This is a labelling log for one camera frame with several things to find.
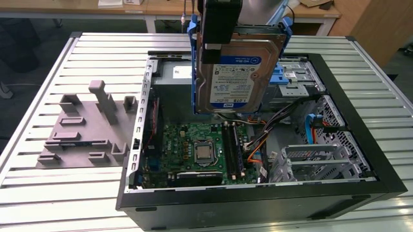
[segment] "cardboard box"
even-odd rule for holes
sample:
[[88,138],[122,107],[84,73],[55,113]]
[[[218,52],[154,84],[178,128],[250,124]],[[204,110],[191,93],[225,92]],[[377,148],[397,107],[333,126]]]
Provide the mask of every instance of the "cardboard box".
[[140,5],[143,3],[143,0],[123,0],[123,3],[131,5]]
[[322,5],[329,1],[330,0],[299,0],[299,2],[307,7]]

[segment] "hard drive label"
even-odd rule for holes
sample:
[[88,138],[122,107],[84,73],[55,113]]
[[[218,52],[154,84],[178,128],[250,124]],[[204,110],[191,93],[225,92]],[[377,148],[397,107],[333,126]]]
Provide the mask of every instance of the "hard drive label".
[[261,57],[222,56],[214,65],[210,103],[218,108],[239,108],[250,100],[254,88],[254,72]]

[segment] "green motherboard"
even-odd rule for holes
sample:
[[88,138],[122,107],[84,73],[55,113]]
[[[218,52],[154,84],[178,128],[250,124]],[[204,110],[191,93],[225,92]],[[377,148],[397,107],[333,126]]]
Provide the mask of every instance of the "green motherboard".
[[[237,140],[247,141],[246,126],[237,126]],[[245,175],[227,175],[226,149],[221,124],[166,124],[163,130],[162,156],[147,158],[147,188],[168,188],[171,175],[183,172],[222,172],[222,185],[253,184],[257,180],[254,167]]]

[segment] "motherboard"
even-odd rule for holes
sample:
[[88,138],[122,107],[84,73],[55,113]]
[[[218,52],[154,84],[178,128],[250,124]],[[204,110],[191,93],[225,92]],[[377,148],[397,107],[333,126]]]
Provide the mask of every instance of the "motherboard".
[[147,188],[253,184],[254,166],[246,166],[242,152],[246,126],[222,124],[166,124],[160,156],[146,158]]

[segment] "aluminum extrusion table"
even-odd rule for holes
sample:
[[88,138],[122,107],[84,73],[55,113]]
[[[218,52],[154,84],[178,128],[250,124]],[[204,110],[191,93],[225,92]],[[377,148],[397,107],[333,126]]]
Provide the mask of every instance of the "aluminum extrusion table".
[[[61,110],[57,102],[64,93],[76,93],[81,101],[94,100],[88,83],[100,79],[115,100],[126,95],[139,98],[147,51],[190,50],[188,46],[182,34],[83,33],[69,38],[0,156],[1,232],[139,231],[126,214],[115,211],[122,167],[37,170],[36,159]],[[286,52],[322,54],[409,191],[334,220],[191,231],[412,231],[410,102],[358,43],[345,37],[295,36]]]

